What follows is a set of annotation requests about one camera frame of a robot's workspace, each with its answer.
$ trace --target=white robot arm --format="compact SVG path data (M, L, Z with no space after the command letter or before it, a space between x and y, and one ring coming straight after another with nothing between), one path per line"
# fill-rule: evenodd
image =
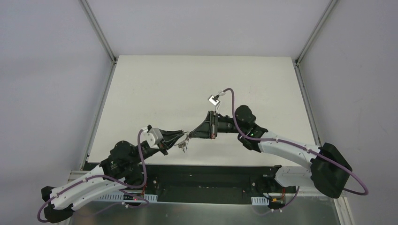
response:
M232 118L217 113L220 105L218 98L227 90L232 92ZM329 143L317 146L284 138L258 126L248 106L241 105L234 110L232 89L210 96L209 101L216 110L208 111L206 119L189 132L187 138L215 139L219 133L237 133L237 139L248 150L277 155L302 166L276 166L277 171L272 178L282 187L315 187L326 196L338 198L343 190L347 190L344 186L350 175L363 184L352 174L352 168L335 146ZM146 139L143 142L140 141L141 134ZM167 150L184 135L182 130L165 131L149 125L139 132L138 146L127 141L118 142L110 151L110 156L84 176L62 187L44 187L42 198L46 203L38 212L38 220L58 223L105 194L124 188L141 189L147 179L144 160L159 151L167 155ZM139 163L143 164L142 172ZM366 186L362 186L364 193L347 191L367 195ZM40 218L42 210L47 220Z

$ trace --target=white tabletop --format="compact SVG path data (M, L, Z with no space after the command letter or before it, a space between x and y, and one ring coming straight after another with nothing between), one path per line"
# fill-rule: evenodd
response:
M137 144L148 124L163 130L191 131L214 110L207 98L219 90L235 91L235 106L248 105L256 123L299 142L314 139L291 58L230 56L120 56L111 82L89 162L100 162L121 140ZM232 115L231 94L220 113ZM237 134L216 140L191 139L188 151L174 147L147 164L297 165L283 158L249 151Z

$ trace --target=white wall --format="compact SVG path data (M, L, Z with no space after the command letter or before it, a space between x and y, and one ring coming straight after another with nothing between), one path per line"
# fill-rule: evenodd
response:
M131 56L119 57L89 162L100 162L121 140L137 144L137 133L151 124L164 130L192 131L214 106L207 98L234 89L235 107L248 105L256 123L278 135L314 143L313 134L289 57ZM220 99L219 113L232 116L231 95ZM188 150L174 147L147 164L285 165L297 164L270 154L248 151L236 134L215 140L191 139Z
M301 66L323 141L369 187L348 194L359 225L398 220L397 11L396 0L340 1Z
M77 0L1 1L1 224L39 224L77 169L110 66Z
M298 57L329 0L89 0L116 55Z

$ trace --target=gray wall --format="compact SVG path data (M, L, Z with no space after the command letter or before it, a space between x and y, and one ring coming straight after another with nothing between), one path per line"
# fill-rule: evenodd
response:
M77 0L0 3L0 224L39 224L90 134L110 60Z
M396 0L340 1L301 65L323 141L369 187L348 194L359 225L398 220L397 11Z
M116 55L296 58L329 0L88 0Z

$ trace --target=cable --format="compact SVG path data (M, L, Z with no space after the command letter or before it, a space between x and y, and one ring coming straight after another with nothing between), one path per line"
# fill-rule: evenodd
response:
M145 188L146 188L146 185L147 185L147 184L145 184L144 187L142 188L142 192L141 192L141 196L142 196L142 197L145 196Z
M347 191L347 192L350 192L350 193L353 193L353 194L356 194L356 195L368 195L369 194L369 190L367 189L365 183L363 181L361 181L361 179L359 179L359 177L357 175L355 175L353 172L351 172L349 169L345 168L341 164L339 164L339 163L335 162L334 160L332 160L330 158L327 158L327 157L325 157L325 156L313 151L312 149L307 150L306 147L301 146L299 144L296 144L294 142L287 141L287 140L282 140L282 139L276 140L275 138L254 138L254 137L249 137L249 136L245 135L242 132L242 130L239 128L239 126L237 124L237 119L236 119L236 116L235 116L235 93L234 93L234 90L232 88L226 88L225 90L223 90L223 92L226 92L228 90L232 94L232 119L234 120L234 124L235 124L236 129L238 130L239 134L242 135L244 138L246 138L248 140L253 140L253 141L266 141L266 142L279 141L279 142L282 142L282 143L289 144L291 146L297 147L297 148L302 149L304 151L308 151L308 153L312 153L312 154L314 154L316 156L319 156L323 160L325 160L325 161L327 161L329 163L332 163L333 165L337 166L338 168L344 170L346 173L348 173L350 176L352 176L362 186L362 188L364 190L364 192L357 192L357 191L353 191L353 190L344 188L344 191Z
M141 134L142 134L142 132L143 132L143 130L140 130L140 131L138 132L138 137L137 137L138 153L139 153L139 157L140 157L140 159L141 159L142 170L143 170L143 173L144 173L144 181L142 182L142 184L136 185L136 186L134 186L134 185L129 185L129 184L123 183L123 182L121 182L121 181L119 181L119 180L117 180L117 179L115 179L115 178L113 178L113 177L109 177L109 176L106 176L106 175L94 175L94 176L88 177L87 179L85 179L85 181L87 182L87 181L89 181L89 180L91 180L91 179L95 179L95 178L105 178L105 179L111 180L111 181L113 181L113 182L116 182L116 183L118 183L118 184L124 185L124 186L126 186L126 187L128 187L128 188L141 188L141 187L143 187L143 186L146 184L147 177L146 177L146 166L145 166L145 162L144 162L144 156L143 156L143 154L142 154L142 149L141 149ZM53 196L52 198L48 199L48 200L40 207L40 209L38 210L38 213L37 213L37 219L38 219L38 221L41 222L41 223L48 223L48 222L49 222L48 220L43 220L42 218L40 218L41 211L43 211L43 209L46 207L46 205L49 204L52 200L54 200L56 197L59 197L59 196L62 195L63 193L65 193L65 192L71 190L72 188L74 188L74 187L76 187L77 185L80 185L80 184L82 184L82 183L85 183L85 182L84 182L83 180L80 180L79 182L77 182L77 183L75 183L75 184L73 184L73 185L71 185L71 186L69 186L69 187L63 189L63 190L60 191L59 193L56 193L55 196Z
M128 192L125 191L125 190L119 190L119 191L121 191L121 192L122 192L123 194L125 194L125 195L128 195L128 196L133 197L134 200L139 199L139 200L142 200L142 201L144 201L144 202L146 203L146 204L142 204L142 203L141 203L140 205L128 205L128 208L137 209L137 208L144 208L144 207L147 207L147 206L149 205L149 201L146 200L145 198L142 198L142 197L139 197L139 196L130 194L130 193L128 193Z
M281 199L283 199L285 197L285 195L286 195L286 188L283 188L282 189L282 197L281 197Z
M184 140L186 140L186 137L181 136L181 137L179 137L179 138L177 139L177 141L180 140L181 138L184 138Z

